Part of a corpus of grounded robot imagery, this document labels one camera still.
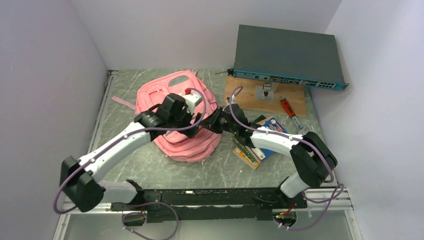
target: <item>book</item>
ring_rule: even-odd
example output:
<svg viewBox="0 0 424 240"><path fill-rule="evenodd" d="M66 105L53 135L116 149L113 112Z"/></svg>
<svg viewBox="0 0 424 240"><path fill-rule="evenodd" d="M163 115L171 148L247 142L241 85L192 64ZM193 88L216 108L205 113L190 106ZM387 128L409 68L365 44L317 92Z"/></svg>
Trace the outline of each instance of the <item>book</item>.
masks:
<svg viewBox="0 0 424 240"><path fill-rule="evenodd" d="M263 127L266 127L272 131L288 133L273 116L270 116L258 122L257 124L262 125ZM233 153L253 169L256 169L261 162L274 153L269 149L254 147L251 148L244 146L239 141L237 141L235 136L231 137L230 140L236 145L236 148L233 149Z"/></svg>

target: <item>marble tabletop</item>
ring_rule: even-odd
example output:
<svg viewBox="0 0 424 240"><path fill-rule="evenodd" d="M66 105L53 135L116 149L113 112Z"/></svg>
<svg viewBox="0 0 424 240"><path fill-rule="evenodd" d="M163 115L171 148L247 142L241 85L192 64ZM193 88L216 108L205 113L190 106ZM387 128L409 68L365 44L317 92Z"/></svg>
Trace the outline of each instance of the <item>marble tabletop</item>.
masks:
<svg viewBox="0 0 424 240"><path fill-rule="evenodd" d="M113 83L112 96L135 104L137 90L145 83L166 76L181 69L131 69L120 70ZM227 75L215 74L224 69L192 69L216 95L222 106ZM307 117L299 121L310 131L322 138L311 97L305 88ZM245 110L249 121L259 115L274 116L289 133L296 133L296 126L287 114L274 114ZM115 101L109 101L97 146L101 146L120 133L133 120L132 109ZM215 151L203 163L178 162L167 157L151 142L122 160L104 178L106 181L121 182L127 179L136 181L144 189L180 188L256 188L276 187L286 177L296 172L291 158L275 153L253 170L241 161L232 150L232 134L224 132ZM323 186L336 186L336 181Z"/></svg>

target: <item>wall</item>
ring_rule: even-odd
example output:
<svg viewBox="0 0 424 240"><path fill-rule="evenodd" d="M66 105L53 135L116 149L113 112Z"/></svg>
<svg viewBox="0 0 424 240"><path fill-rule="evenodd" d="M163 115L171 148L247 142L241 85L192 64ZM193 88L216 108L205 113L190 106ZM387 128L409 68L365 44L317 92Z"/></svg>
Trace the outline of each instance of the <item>wall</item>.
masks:
<svg viewBox="0 0 424 240"><path fill-rule="evenodd" d="M107 69L67 0L2 0L0 73L0 239L52 239L61 162L87 153Z"/></svg>
<svg viewBox="0 0 424 240"><path fill-rule="evenodd" d="M424 239L424 3L343 0L336 36L342 92L314 90L364 239Z"/></svg>
<svg viewBox="0 0 424 240"><path fill-rule="evenodd" d="M109 69L230 68L239 24L323 33L341 0L71 0Z"/></svg>

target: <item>adjustable wrench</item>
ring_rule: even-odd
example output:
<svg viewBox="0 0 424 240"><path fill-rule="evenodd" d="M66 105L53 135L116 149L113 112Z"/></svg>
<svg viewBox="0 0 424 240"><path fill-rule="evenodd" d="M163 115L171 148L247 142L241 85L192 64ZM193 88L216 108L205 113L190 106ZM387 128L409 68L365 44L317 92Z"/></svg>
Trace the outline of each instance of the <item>adjustable wrench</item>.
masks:
<svg viewBox="0 0 424 240"><path fill-rule="evenodd" d="M298 117L295 114L295 111L293 110L292 106L290 106L289 101L284 96L279 97L279 101L284 108L284 110L287 112L287 114L290 116L290 118L293 120L294 124L296 124L296 130L297 134L305 135L307 132L309 132L308 127L305 125L302 125Z"/></svg>

